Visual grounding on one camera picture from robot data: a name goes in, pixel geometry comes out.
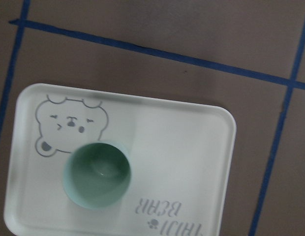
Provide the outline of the green cup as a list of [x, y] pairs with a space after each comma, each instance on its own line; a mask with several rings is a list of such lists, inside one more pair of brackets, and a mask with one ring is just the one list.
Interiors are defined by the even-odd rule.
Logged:
[[108, 207], [127, 192], [132, 168], [126, 148], [117, 142], [83, 145], [71, 153], [63, 171], [67, 197], [87, 209]]

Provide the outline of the cream bear tray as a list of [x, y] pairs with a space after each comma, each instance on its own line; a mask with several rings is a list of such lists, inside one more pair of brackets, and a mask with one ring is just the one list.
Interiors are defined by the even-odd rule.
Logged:
[[218, 106], [29, 86], [5, 224], [18, 236], [217, 236], [235, 135]]

